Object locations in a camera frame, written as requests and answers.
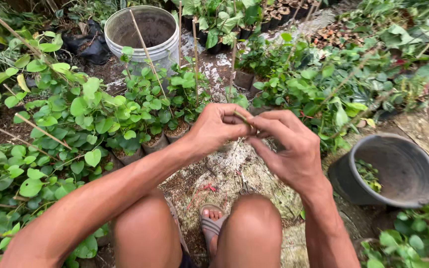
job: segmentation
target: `scissors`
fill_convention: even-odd
[[[241,171],[241,178],[243,178],[243,187],[241,191],[239,191],[239,193],[242,195],[254,193],[255,192],[254,188],[251,187],[249,184],[247,184],[247,180],[244,178],[244,174],[242,171]]]

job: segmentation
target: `knee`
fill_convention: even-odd
[[[262,195],[246,195],[234,204],[229,224],[247,234],[282,240],[281,215],[274,204]]]
[[[153,226],[170,219],[170,209],[163,193],[155,189],[117,216],[112,228],[115,233],[126,234],[133,231],[134,226]]]

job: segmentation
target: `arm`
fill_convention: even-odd
[[[176,143],[62,198],[15,235],[0,268],[60,267],[89,234],[175,171],[215,151],[226,140],[249,134],[249,126],[236,124],[241,120],[233,119],[234,110],[250,115],[235,104],[209,104],[192,130]]]
[[[358,268],[354,248],[337,212],[332,186],[322,173],[319,137],[290,111],[248,118],[261,132],[249,142],[268,168],[297,191],[306,210],[306,241],[313,268]],[[273,136],[286,147],[274,153],[259,138]]]

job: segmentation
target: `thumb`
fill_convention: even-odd
[[[276,163],[277,154],[271,151],[271,149],[269,149],[269,147],[267,147],[267,145],[264,144],[260,139],[250,137],[247,142],[253,146],[253,148],[256,150],[256,153],[264,160],[268,167],[272,167],[274,163]]]

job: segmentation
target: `skin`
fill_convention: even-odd
[[[253,135],[256,129],[259,138],[270,135],[286,147],[276,154],[259,138],[248,140],[270,170],[301,194],[311,267],[359,267],[332,187],[322,174],[317,135],[289,111],[253,117],[235,104],[209,104],[176,143],[78,188],[28,224],[9,243],[0,268],[60,267],[85,237],[110,220],[117,268],[178,267],[182,249],[177,223],[156,186],[227,140]],[[216,221],[223,215],[211,210],[203,216]],[[281,243],[274,205],[260,195],[242,196],[219,237],[210,241],[211,267],[279,267]]]

